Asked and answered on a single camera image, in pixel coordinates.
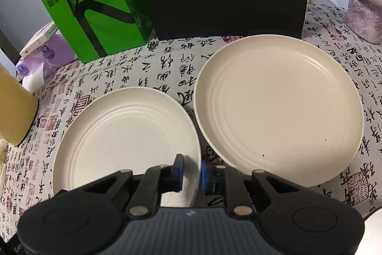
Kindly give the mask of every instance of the large beige plate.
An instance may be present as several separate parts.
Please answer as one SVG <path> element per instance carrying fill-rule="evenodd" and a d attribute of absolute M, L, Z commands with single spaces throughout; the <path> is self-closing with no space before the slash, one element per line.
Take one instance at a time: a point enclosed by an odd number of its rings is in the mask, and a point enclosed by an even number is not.
<path fill-rule="evenodd" d="M 163 206 L 188 207 L 199 185 L 200 145 L 183 107 L 155 89 L 108 93 L 84 109 L 65 133 L 53 167 L 53 194 L 121 169 L 143 174 L 185 156 L 183 190 L 162 196 Z"/>
<path fill-rule="evenodd" d="M 360 96 L 343 68 L 319 48 L 279 35 L 218 50 L 200 71 L 194 108 L 203 135 L 229 165 L 306 187 L 341 173 L 364 129 Z"/>

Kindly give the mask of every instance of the tablecloth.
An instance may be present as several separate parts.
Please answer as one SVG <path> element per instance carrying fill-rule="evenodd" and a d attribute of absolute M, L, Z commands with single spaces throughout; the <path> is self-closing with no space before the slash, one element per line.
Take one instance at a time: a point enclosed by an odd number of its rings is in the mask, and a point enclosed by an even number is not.
<path fill-rule="evenodd" d="M 369 44 L 344 23 L 344 9 L 309 4 L 302 39 L 333 57 L 352 78 L 362 99 L 365 130 L 358 153 L 333 180 L 314 187 L 354 206 L 363 216 L 382 206 L 382 47 Z M 156 88 L 175 98 L 195 120 L 193 94 L 203 64 L 239 37 L 200 37 L 159 41 L 82 64 L 60 68 L 36 92 L 40 105 L 25 141 L 8 149 L 6 184 L 0 199 L 0 234 L 7 241 L 18 219 L 52 195 L 52 168 L 58 144 L 78 114 L 95 99 L 119 88 Z M 200 134 L 202 153 L 221 160 Z M 218 204 L 214 197 L 208 205 Z"/>

